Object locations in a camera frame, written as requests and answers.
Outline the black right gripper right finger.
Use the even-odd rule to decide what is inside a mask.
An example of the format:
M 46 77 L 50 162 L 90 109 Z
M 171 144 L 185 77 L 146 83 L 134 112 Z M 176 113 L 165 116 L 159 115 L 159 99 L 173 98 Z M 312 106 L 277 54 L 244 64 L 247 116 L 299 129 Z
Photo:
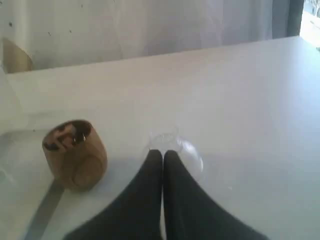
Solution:
M 174 150 L 168 150 L 163 159 L 163 202 L 168 240 L 267 239 L 219 206 Z

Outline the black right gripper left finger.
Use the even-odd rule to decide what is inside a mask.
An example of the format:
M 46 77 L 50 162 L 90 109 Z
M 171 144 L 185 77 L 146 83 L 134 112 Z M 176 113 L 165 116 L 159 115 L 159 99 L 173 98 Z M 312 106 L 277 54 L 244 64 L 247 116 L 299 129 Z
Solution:
M 163 157 L 150 150 L 135 177 L 105 209 L 66 240 L 160 240 Z

